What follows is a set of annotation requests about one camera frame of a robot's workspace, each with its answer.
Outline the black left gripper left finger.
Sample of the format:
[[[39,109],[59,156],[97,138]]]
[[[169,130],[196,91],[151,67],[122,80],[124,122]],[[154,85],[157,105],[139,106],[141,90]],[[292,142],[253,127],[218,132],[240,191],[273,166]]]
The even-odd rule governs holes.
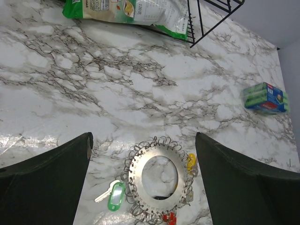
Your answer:
[[[84,133],[40,155],[0,170],[2,225],[71,225],[93,148]]]

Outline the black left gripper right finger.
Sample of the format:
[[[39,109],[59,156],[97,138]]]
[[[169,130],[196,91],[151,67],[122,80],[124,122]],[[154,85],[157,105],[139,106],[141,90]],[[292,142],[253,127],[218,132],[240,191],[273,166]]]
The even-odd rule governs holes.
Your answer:
[[[204,133],[195,148],[215,225],[298,225],[300,174],[254,160]]]

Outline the green tagged key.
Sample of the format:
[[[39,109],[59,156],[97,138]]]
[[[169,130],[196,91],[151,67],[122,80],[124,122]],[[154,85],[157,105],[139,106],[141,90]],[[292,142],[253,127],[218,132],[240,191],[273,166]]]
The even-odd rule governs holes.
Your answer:
[[[125,194],[125,184],[120,180],[114,180],[110,183],[109,188],[94,199],[94,202],[99,203],[108,198],[107,207],[110,211],[119,210]]]

